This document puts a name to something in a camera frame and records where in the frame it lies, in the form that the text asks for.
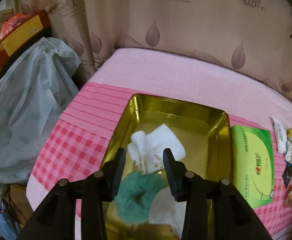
red plastic bag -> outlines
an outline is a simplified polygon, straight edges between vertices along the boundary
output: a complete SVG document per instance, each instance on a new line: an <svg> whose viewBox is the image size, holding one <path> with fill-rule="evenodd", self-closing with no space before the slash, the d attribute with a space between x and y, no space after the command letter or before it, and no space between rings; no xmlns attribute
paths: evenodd
<svg viewBox="0 0 292 240"><path fill-rule="evenodd" d="M0 40L13 31L17 26L21 25L23 22L26 22L30 17L31 15L17 13L12 18L4 22L0 32Z"/></svg>

light pink fabric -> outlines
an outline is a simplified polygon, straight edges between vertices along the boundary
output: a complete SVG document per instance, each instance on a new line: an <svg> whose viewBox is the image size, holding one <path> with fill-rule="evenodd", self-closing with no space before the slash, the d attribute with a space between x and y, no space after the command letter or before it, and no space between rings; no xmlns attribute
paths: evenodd
<svg viewBox="0 0 292 240"><path fill-rule="evenodd" d="M292 127L292 103L262 83L194 59L149 50L121 49L70 103L39 153L27 186L27 197L33 208L58 179L83 179L99 168L128 99L139 91L223 109L230 114L231 124L272 130L269 116L275 116ZM292 210L283 204L284 161L275 150L271 133L276 201L257 209L256 213L274 236L292 224ZM79 237L78 223L76 228Z"/></svg>

pink striped fabric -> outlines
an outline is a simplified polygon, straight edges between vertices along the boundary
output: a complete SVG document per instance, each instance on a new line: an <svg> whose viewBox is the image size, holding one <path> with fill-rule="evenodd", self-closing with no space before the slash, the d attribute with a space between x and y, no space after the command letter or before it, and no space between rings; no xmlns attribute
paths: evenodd
<svg viewBox="0 0 292 240"><path fill-rule="evenodd" d="M97 171L121 114L136 93L145 92L88 82L60 116L38 155L32 176L49 191L61 178L75 181ZM263 128L231 114L229 118L231 126ZM271 138L275 155L274 199L255 212L273 236L292 225L292 209L284 204L287 190L281 175L285 162L277 152L273 131ZM76 213L80 216L80 205Z"/></svg>

folded white cloth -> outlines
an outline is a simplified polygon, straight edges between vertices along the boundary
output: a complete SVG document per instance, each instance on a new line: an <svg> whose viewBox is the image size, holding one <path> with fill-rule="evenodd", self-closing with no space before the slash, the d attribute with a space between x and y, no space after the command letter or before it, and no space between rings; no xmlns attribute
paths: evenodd
<svg viewBox="0 0 292 240"><path fill-rule="evenodd" d="M131 136L127 151L139 169L140 173L151 174L164 168L162 154L164 149L170 148L176 161L185 157L185 149L176 135L162 124L151 133L137 131Z"/></svg>
<svg viewBox="0 0 292 240"><path fill-rule="evenodd" d="M159 191L150 206L150 224L167 224L171 226L174 236L181 239L183 232L187 202L176 202L170 188Z"/></svg>

blue denim fabric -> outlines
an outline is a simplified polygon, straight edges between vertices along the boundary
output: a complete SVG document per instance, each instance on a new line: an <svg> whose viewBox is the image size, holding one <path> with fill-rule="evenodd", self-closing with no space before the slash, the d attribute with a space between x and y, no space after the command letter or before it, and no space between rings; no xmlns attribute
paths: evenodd
<svg viewBox="0 0 292 240"><path fill-rule="evenodd" d="M5 240L15 240L19 233L17 223L14 222L6 209L6 206L1 202L0 207L0 235Z"/></svg>

